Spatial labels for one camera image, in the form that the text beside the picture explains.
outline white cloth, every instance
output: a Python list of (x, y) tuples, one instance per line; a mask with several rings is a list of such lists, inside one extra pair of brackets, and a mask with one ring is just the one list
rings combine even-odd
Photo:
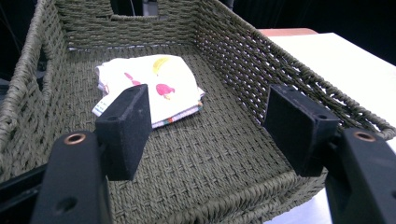
[(100, 116), (124, 91), (148, 84), (148, 98), (153, 128), (186, 117), (202, 108), (195, 77), (183, 59), (173, 55), (151, 55), (140, 58), (113, 59), (97, 66), (98, 88), (104, 98), (93, 113)]

